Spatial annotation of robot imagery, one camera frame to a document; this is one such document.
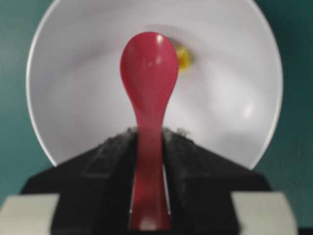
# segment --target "bowl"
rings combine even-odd
[[[26,93],[36,136],[54,165],[135,126],[119,61],[134,35],[156,31],[192,57],[163,125],[253,168],[276,127],[282,65],[252,0],[55,0],[34,36]]]

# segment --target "spoon handle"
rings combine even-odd
[[[131,229],[170,228],[162,171],[162,135],[139,128]]]

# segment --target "spoon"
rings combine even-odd
[[[162,123],[178,75],[178,59],[162,34],[144,32],[124,48],[121,77],[138,125],[132,230],[170,228],[162,171]]]

